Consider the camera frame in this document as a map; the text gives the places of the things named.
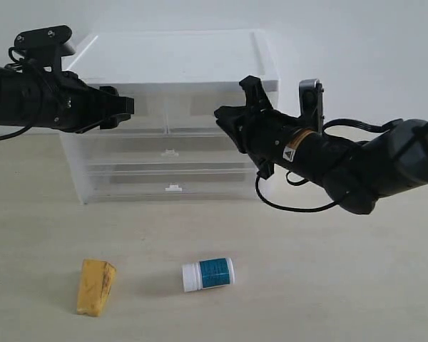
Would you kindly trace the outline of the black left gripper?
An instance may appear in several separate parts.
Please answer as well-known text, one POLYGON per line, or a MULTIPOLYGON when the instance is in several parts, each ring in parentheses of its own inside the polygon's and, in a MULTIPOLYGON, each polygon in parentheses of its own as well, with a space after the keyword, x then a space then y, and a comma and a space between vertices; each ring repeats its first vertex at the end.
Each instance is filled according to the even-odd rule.
POLYGON ((99 126, 100 130, 117 128, 134 114, 134 99, 118 94, 113 86, 101 86, 103 106, 98 108, 97 90, 88 87, 71 71, 25 70, 39 91, 36 109, 26 119, 24 130, 50 128, 65 133, 82 134, 99 126))

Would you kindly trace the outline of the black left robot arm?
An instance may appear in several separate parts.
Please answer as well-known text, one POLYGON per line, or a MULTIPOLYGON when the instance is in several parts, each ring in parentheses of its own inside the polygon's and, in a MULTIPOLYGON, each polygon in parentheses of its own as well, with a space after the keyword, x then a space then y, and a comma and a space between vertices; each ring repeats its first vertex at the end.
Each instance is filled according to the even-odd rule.
POLYGON ((49 72, 31 64, 0 67, 0 126, 82 134, 117 128, 134 112, 134 99, 112 86, 92 88, 71 71, 49 72))

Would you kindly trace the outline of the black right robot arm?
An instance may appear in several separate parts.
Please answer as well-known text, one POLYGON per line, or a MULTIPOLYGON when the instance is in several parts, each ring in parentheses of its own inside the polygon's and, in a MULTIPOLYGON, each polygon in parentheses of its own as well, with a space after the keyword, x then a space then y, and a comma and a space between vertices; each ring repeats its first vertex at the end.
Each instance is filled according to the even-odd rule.
POLYGON ((331 207, 369 214, 379 199, 428 185, 428 121, 396 119, 384 125, 359 120, 325 122, 317 79, 299 84, 300 115, 272 106, 261 80, 241 80, 242 106, 222 106, 217 125, 255 164, 257 180, 282 167, 301 184, 321 187, 331 207))

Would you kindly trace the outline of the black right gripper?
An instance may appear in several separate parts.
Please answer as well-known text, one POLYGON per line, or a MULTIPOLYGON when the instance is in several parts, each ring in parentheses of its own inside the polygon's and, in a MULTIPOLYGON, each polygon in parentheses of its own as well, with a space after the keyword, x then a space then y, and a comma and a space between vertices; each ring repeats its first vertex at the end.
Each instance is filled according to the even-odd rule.
POLYGON ((216 124, 233 141, 238 151, 248 154, 258 169, 258 177, 269 178, 275 166, 284 167, 302 178, 302 173, 284 155, 285 146, 307 127, 307 116, 292 117, 274 110, 262 81, 247 76, 239 82, 245 94, 244 106, 221 106, 215 112, 216 124))

